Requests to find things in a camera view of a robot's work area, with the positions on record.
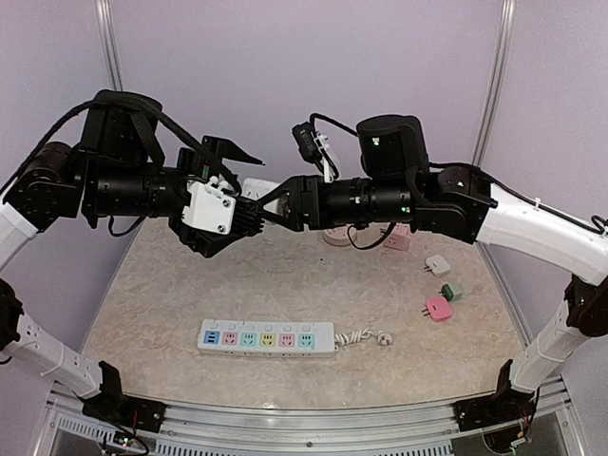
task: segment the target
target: white power strip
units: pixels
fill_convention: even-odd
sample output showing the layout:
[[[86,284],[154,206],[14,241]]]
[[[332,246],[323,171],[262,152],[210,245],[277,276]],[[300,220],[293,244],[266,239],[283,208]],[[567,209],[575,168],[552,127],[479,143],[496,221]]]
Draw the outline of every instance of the white power strip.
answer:
[[[336,351],[330,322],[203,320],[198,347],[207,354],[293,358]]]

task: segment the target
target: table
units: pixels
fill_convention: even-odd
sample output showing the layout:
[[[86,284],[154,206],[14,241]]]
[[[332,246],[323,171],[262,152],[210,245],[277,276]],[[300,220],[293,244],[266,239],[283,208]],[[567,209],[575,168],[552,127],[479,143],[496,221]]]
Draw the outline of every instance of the table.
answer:
[[[360,233],[359,243],[379,227]],[[452,272],[425,273],[444,256]],[[453,317],[434,323],[425,301],[447,281],[463,285]],[[334,358],[202,355],[205,318],[332,321],[337,331],[392,333]],[[137,234],[102,305],[85,354],[118,368],[126,392],[197,404],[342,409],[412,404],[493,390],[500,366],[522,346],[475,247],[428,233],[409,251],[332,247],[319,233],[268,226],[214,258],[182,246],[166,220]]]

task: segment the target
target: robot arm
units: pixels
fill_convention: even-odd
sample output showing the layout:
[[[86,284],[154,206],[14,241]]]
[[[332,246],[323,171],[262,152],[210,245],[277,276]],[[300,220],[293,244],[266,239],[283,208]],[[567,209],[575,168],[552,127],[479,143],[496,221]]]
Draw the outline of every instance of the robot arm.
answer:
[[[608,333],[603,227],[573,223],[539,201],[516,198],[474,166],[429,164],[414,117],[379,116],[357,126],[369,177],[352,180],[334,179],[327,139],[310,124],[298,125],[293,134],[300,153],[323,176],[292,177],[251,200],[239,194],[236,176],[222,160],[261,161],[232,142],[213,137],[196,142],[157,102],[134,94],[103,91],[81,106],[89,109],[81,141],[73,148],[48,142],[51,129],[0,190],[0,270],[54,220],[75,218],[81,209],[93,228],[101,217],[167,217],[180,241],[204,257],[260,233],[265,219],[293,231],[404,222],[412,231],[502,245],[570,271],[573,280],[558,312],[530,347],[503,366],[496,392],[456,404],[462,430],[517,419],[522,409],[533,412],[531,400],[542,380],[589,337]],[[157,122],[190,147],[180,150],[175,168],[163,166]],[[84,400],[85,413],[128,426],[137,411],[145,417],[140,428],[158,431],[162,403],[124,395],[114,368],[85,360],[46,334],[24,313],[10,286],[0,284],[0,351],[27,359],[69,386]]]

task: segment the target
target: lavender wall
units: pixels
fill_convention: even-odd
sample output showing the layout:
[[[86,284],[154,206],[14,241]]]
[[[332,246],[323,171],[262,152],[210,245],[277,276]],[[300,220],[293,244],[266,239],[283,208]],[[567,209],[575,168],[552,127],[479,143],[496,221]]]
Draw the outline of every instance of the lavender wall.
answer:
[[[105,87],[95,3],[3,2],[0,7],[0,181],[69,108]],[[79,139],[83,119],[58,139]],[[86,222],[59,220],[5,271],[27,311],[78,350],[127,246]],[[0,367],[0,454],[26,454],[49,382],[13,360]]]
[[[231,138],[267,163],[237,167],[244,176],[283,180],[315,172],[291,135],[315,110],[352,126],[415,114],[435,161],[470,160],[501,4],[131,0],[112,13],[129,90],[161,100],[196,136]],[[356,140],[322,128],[343,175],[361,175]],[[162,139],[174,160],[178,142]]]
[[[496,122],[484,162],[529,196],[589,219],[608,194],[608,3],[518,2]],[[493,249],[533,334],[562,299],[567,273]],[[608,448],[608,338],[588,342],[563,370],[592,455]]]

